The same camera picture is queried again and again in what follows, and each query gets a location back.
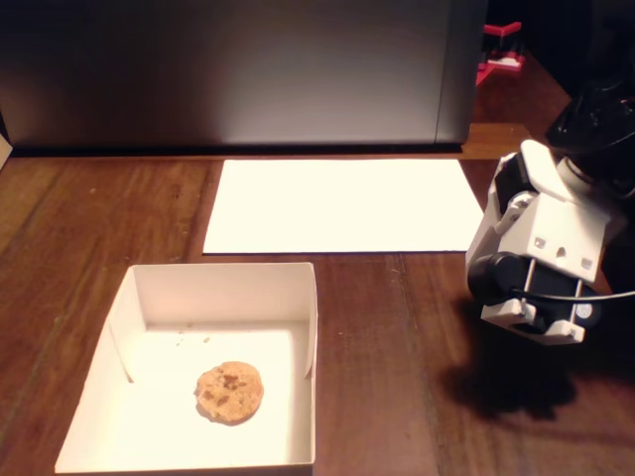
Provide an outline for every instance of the open box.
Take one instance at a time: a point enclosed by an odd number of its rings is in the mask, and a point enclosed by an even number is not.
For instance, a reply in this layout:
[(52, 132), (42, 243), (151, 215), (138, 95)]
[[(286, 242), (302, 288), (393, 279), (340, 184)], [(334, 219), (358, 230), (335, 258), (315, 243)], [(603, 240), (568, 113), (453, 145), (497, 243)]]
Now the open box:
[[(308, 263), (131, 267), (56, 473), (311, 474), (317, 324)], [(202, 416), (193, 394), (200, 374), (232, 360), (265, 388), (234, 426)]]

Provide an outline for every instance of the wooden table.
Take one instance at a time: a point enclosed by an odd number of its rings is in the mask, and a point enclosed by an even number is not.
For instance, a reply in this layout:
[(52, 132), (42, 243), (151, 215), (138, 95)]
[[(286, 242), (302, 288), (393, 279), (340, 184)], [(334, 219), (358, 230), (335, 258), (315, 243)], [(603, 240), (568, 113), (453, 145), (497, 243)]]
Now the wooden table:
[[(492, 160), (528, 130), (540, 137), (567, 101), (532, 59), (520, 78), (487, 79), (461, 155), (481, 204)], [(203, 257), (215, 159), (9, 160), (2, 476), (53, 474), (128, 266), (298, 260), (317, 275), (316, 475), (635, 474), (628, 334), (609, 324), (554, 349), (482, 323), (459, 253)]]

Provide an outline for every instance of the black cable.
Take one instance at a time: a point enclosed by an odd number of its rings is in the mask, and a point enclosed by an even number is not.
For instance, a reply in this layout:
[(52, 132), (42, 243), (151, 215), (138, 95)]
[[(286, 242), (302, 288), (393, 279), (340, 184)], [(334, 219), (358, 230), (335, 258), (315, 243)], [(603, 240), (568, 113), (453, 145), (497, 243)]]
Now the black cable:
[(598, 302), (603, 300), (635, 298), (635, 291), (629, 291), (626, 293), (618, 293), (616, 295), (580, 296), (580, 297), (541, 295), (540, 293), (531, 293), (529, 291), (523, 291), (517, 288), (510, 290), (510, 293), (514, 298), (527, 298), (527, 299), (538, 300), (543, 302), (570, 302), (572, 304), (584, 304), (587, 302)]

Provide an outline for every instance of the red object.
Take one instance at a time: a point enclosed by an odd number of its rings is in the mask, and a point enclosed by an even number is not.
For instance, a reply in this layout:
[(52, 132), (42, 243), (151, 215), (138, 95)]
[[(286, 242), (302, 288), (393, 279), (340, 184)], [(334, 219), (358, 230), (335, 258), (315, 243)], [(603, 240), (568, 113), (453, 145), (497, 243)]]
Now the red object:
[[(523, 24), (521, 22), (514, 22), (504, 27), (497, 27), (494, 25), (485, 25), (485, 35), (492, 37), (504, 38), (514, 33), (520, 32)], [(500, 62), (502, 60), (514, 60), (507, 62)], [(482, 62), (478, 66), (478, 74), (476, 76), (476, 85), (479, 85), (495, 70), (515, 71), (518, 72), (523, 67), (525, 57), (517, 52), (505, 52), (499, 50), (493, 50), (488, 52), (487, 62)]]
[(497, 27), (495, 25), (485, 25), (485, 34), (494, 35), (496, 37), (506, 37), (512, 33), (520, 32), (523, 27), (521, 22), (514, 22), (504, 27)]

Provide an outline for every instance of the gray panel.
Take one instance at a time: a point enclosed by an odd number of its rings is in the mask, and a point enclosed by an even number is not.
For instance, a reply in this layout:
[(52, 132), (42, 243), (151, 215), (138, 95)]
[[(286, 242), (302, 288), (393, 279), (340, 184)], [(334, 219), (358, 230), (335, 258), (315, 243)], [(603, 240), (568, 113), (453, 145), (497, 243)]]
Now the gray panel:
[(0, 111), (18, 147), (432, 143), (448, 19), (439, 0), (3, 0)]
[(487, 0), (453, 0), (445, 55), (437, 142), (463, 144), (476, 97)]

